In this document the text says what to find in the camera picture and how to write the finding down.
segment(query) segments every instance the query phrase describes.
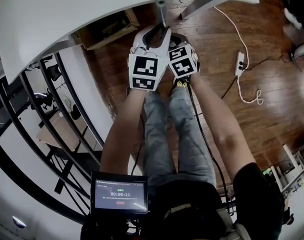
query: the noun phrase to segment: table leg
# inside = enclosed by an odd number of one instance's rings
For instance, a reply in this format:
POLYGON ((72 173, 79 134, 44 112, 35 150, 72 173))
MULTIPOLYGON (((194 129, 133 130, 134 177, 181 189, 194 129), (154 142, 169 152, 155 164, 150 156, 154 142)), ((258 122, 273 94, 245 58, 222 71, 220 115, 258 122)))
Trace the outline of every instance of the table leg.
POLYGON ((180 14, 183 20, 189 19, 201 11, 205 11, 213 6, 224 3, 227 0, 194 0, 185 10, 180 14))

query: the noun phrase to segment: hardwood floor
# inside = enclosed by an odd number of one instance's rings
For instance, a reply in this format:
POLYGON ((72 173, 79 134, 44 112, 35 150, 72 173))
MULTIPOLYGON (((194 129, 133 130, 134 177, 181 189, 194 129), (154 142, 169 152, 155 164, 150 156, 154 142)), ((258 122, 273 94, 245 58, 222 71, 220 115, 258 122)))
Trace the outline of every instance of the hardwood floor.
MULTIPOLYGON (((185 6, 179 0, 172 0, 168 4, 167 22, 174 33, 187 36, 199 57, 200 74, 222 96, 235 77, 237 53, 245 53, 245 48, 233 25, 214 8, 190 19, 179 20, 185 6)), ((287 159, 283 144, 288 144, 294 152, 304 136, 304 57, 297 60, 297 65, 288 62, 287 51, 291 49, 291 41, 283 33, 283 26, 288 22, 281 0, 260 0, 260 4, 228 1, 218 8, 237 25, 248 47, 250 69, 266 58, 274 59, 244 72, 240 80, 246 100, 252 100, 261 89, 262 105, 243 103, 236 83, 223 99, 235 114, 258 166, 265 169, 287 159)), ((138 6, 134 12, 141 24, 139 29, 156 22, 151 4, 138 6)), ((85 52, 93 77, 113 116, 118 114, 126 99, 129 85, 127 57, 135 35, 135 32, 130 33, 101 49, 85 52)), ((172 80, 172 73, 167 71, 159 85, 165 99, 171 92, 172 80)), ((200 111, 198 101, 194 100, 200 111)), ((200 120, 213 155, 229 184, 231 181, 203 116, 200 120)), ((134 154, 141 137, 140 128, 134 154)), ((171 126, 168 142, 177 162, 178 136, 171 126)), ((280 163, 280 166, 286 165, 286 162, 280 163)), ((216 172, 220 186, 222 181, 216 172)))

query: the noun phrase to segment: white table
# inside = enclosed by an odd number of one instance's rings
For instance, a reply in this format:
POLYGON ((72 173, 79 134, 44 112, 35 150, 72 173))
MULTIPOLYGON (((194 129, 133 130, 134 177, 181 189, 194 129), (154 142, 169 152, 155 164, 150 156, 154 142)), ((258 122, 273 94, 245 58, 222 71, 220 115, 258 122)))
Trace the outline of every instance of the white table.
MULTIPOLYGON (((115 12, 155 0, 0 0, 0 55, 7 81, 62 37, 115 12)), ((227 0, 196 0, 188 18, 227 0)), ((239 0, 258 3, 259 0, 239 0)))

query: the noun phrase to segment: gray jeans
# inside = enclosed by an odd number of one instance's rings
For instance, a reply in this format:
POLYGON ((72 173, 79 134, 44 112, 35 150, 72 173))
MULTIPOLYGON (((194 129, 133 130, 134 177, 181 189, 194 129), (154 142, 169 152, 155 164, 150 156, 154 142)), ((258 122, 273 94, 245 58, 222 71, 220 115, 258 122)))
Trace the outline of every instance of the gray jeans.
POLYGON ((212 160, 192 109, 187 89, 174 88, 169 112, 179 136, 177 173, 167 142, 168 110, 157 92, 151 91, 146 95, 143 172, 148 178, 149 195, 154 196, 157 187, 177 180, 217 186, 212 160))

